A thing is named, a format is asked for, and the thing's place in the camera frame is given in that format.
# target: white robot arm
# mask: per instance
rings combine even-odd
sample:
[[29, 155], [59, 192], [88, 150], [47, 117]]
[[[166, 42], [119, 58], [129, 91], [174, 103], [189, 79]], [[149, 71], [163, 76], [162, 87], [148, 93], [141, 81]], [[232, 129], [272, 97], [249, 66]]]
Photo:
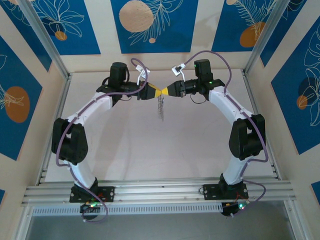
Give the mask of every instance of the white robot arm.
[[[184, 67], [185, 65], [181, 64], [173, 67], [172, 71], [178, 76]], [[195, 61], [194, 69], [197, 79], [185, 80], [183, 77], [183, 80], [172, 83], [162, 92], [181, 98], [188, 94], [200, 93], [207, 101], [216, 105], [232, 125], [229, 139], [232, 156], [227, 169], [220, 176], [219, 184], [208, 186], [213, 192], [211, 194], [213, 197], [208, 200], [236, 199], [237, 192], [247, 192], [242, 180], [246, 163], [263, 149], [259, 135], [261, 134], [264, 142], [266, 141], [265, 119], [262, 115], [254, 115], [241, 106], [227, 91], [225, 84], [220, 79], [213, 78], [208, 59]]]
[[[214, 104], [226, 117], [231, 125], [238, 119], [246, 119], [246, 117], [242, 114], [245, 112], [248, 116], [252, 116], [253, 114], [241, 106], [237, 100], [234, 99], [231, 94], [226, 91], [224, 93], [224, 86], [217, 86], [213, 90], [209, 92], [209, 101]], [[230, 100], [232, 99], [234, 103], [236, 103], [240, 110], [235, 106], [235, 104]], [[252, 159], [254, 156], [246, 157], [244, 160], [240, 160], [235, 156], [231, 156], [229, 165], [227, 169], [223, 172], [224, 180], [228, 185], [235, 185], [240, 183], [241, 180], [241, 171], [244, 168], [245, 164], [249, 159]]]
[[[75, 125], [80, 124], [81, 126], [88, 126], [91, 125], [96, 119], [98, 119], [98, 116], [107, 110], [111, 109], [113, 106], [113, 100], [111, 96], [103, 97], [99, 100], [96, 100], [98, 97], [104, 95], [103, 92], [96, 92], [93, 96], [93, 98], [85, 105], [87, 106], [90, 102], [95, 101], [95, 104], [93, 104], [91, 107], [89, 107], [81, 116], [78, 117], [78, 113], [83, 110], [84, 107], [82, 107], [79, 111], [77, 111], [75, 114], [69, 116], [67, 118], [68, 122], [71, 122], [72, 119], [77, 118], [76, 121], [73, 123]], [[76, 178], [88, 189], [92, 187], [94, 184], [96, 177], [92, 174], [90, 167], [88, 165], [88, 161], [84, 159], [83, 161], [77, 163], [77, 164], [70, 164], [70, 167], [73, 170], [74, 175]]]

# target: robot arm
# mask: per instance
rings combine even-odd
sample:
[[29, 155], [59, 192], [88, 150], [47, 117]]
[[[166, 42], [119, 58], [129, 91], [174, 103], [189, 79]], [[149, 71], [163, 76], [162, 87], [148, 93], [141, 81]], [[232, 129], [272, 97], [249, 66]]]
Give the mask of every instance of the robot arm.
[[[140, 81], [140, 77], [145, 78], [143, 68], [138, 65], [137, 70], [140, 71], [138, 81], [130, 82], [127, 65], [121, 62], [113, 63], [110, 68], [110, 77], [102, 82], [102, 85], [96, 90], [92, 99], [73, 115], [66, 119], [58, 118], [54, 122], [51, 150], [55, 154], [57, 154], [63, 132], [67, 126], [72, 123], [67, 135], [63, 139], [58, 158], [63, 160], [66, 163], [65, 165], [72, 168], [71, 172], [74, 175], [73, 177], [77, 180], [71, 192], [73, 195], [77, 195], [75, 199], [80, 199], [79, 202], [87, 202], [92, 198], [92, 196], [82, 188], [82, 185], [96, 195], [100, 193], [98, 181], [92, 174], [88, 161], [86, 160], [88, 143], [85, 126], [93, 124], [100, 114], [111, 109], [122, 98], [122, 93], [126, 93], [128, 96], [136, 96], [138, 100], [152, 99], [161, 94], [158, 88], [149, 83], [146, 83], [144, 88], [137, 92], [144, 84], [143, 81]], [[128, 78], [125, 82], [126, 73], [128, 73]], [[113, 93], [113, 95], [105, 96], [107, 93]]]
[[[181, 72], [182, 65], [172, 68], [176, 76]], [[202, 94], [205, 99], [216, 105], [223, 113], [232, 130], [229, 139], [229, 149], [232, 153], [227, 169], [221, 174], [218, 186], [210, 200], [236, 199], [237, 192], [243, 192], [246, 185], [242, 181], [244, 166], [248, 160], [257, 156], [263, 149], [259, 136], [246, 115], [253, 120], [266, 141], [265, 119], [262, 115], [254, 115], [245, 109], [228, 91], [220, 79], [214, 79], [210, 62], [207, 59], [194, 62], [197, 79], [176, 81], [162, 90], [162, 93], [174, 97], [184, 97], [188, 94]]]

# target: gray floor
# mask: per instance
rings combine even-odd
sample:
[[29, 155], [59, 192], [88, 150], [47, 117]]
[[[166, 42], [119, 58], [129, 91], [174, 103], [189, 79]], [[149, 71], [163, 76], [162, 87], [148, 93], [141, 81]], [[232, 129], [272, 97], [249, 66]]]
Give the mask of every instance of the gray floor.
[[235, 218], [220, 213], [111, 215], [101, 224], [78, 216], [37, 216], [27, 240], [288, 240], [282, 202], [259, 202]]

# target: white bracket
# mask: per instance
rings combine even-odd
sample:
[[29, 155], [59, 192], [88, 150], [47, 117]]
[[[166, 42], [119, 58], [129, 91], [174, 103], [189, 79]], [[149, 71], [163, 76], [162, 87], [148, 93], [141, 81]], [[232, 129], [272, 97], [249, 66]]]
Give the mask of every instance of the white bracket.
[[180, 74], [182, 75], [182, 79], [184, 82], [186, 81], [186, 79], [184, 73], [182, 72], [182, 69], [184, 69], [185, 67], [186, 65], [184, 63], [181, 63], [179, 66], [174, 66], [173, 68], [171, 68], [172, 72], [176, 77]]
[[148, 76], [149, 76], [150, 70], [149, 70], [148, 68], [146, 68], [146, 72], [145, 72], [144, 68], [143, 68], [142, 66], [140, 66], [140, 65], [137, 65], [137, 66], [135, 67], [135, 69], [137, 69], [137, 70], [140, 72], [140, 74], [139, 74], [139, 76], [138, 76], [138, 79], [137, 79], [137, 81], [136, 81], [136, 84], [139, 85], [139, 83], [140, 83], [140, 78], [142, 77], [142, 78], [146, 79], [146, 72], [147, 72], [147, 74], [148, 74]]

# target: white tabletop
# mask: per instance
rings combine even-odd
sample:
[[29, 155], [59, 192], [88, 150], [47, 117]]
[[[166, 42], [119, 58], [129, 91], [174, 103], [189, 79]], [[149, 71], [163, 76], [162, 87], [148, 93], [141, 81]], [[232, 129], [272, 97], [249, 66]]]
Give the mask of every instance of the white tabletop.
[[[215, 79], [227, 82], [227, 70], [212, 70]], [[184, 71], [195, 79], [193, 70]], [[130, 73], [136, 81], [138, 72]], [[108, 72], [74, 73], [62, 117], [78, 111], [94, 95]], [[149, 82], [163, 89], [180, 80], [172, 71], [152, 71]], [[253, 111], [240, 69], [232, 70], [228, 90]], [[204, 97], [193, 96], [196, 102]], [[89, 151], [86, 161], [99, 180], [159, 180], [219, 177], [231, 157], [231, 125], [210, 102], [194, 104], [189, 96], [164, 98], [164, 121], [158, 117], [158, 100], [119, 101], [94, 125], [85, 126]], [[45, 180], [72, 181], [65, 167], [57, 167], [51, 154]], [[268, 163], [252, 163], [245, 176], [273, 176]]]

